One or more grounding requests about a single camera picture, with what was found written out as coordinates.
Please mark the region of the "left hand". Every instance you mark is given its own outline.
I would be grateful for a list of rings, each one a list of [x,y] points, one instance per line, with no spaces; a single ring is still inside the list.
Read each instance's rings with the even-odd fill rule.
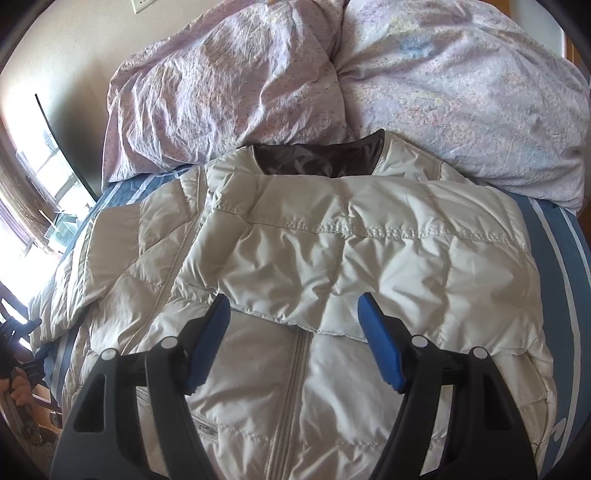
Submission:
[[[8,392],[18,407],[37,407],[31,384],[26,373],[20,368],[14,368],[9,378],[0,380],[0,390],[2,394]]]

